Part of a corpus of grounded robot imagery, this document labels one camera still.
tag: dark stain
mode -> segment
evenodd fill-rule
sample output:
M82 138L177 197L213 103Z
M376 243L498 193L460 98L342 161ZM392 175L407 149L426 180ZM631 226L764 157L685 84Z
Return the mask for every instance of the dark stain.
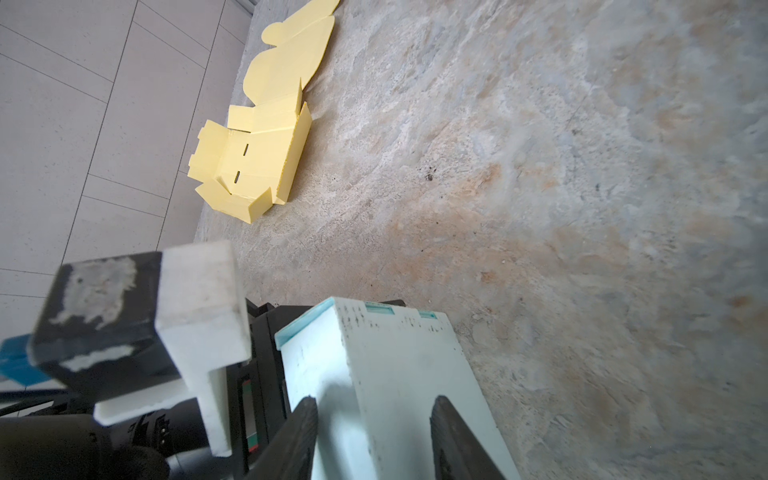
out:
M480 281L483 283L492 283L496 280L496 274L493 272L480 272Z
M750 303L752 303L752 299L747 295L735 296L734 298L728 300L728 304L731 305L733 308L740 308L742 306L747 306Z

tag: stained floor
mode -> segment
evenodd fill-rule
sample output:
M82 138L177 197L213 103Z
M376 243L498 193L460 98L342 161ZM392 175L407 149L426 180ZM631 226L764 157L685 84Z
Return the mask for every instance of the stained floor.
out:
M204 207L197 239L235 242L254 302L446 312L523 478L762 478L766 22L342 0L290 202Z

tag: white foam block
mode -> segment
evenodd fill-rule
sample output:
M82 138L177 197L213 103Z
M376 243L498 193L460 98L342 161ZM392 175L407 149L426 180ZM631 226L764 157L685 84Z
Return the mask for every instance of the white foam block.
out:
M163 252L154 325L197 397L211 452L232 455L224 367L250 359L251 351L243 286L228 241Z
M317 399L312 479L434 478L447 396L507 480L520 476L444 313L330 298L275 335L291 409Z
M187 388L187 384L178 379L97 402L94 407L94 420L102 425L114 425L144 413L169 409L193 397L194 394Z

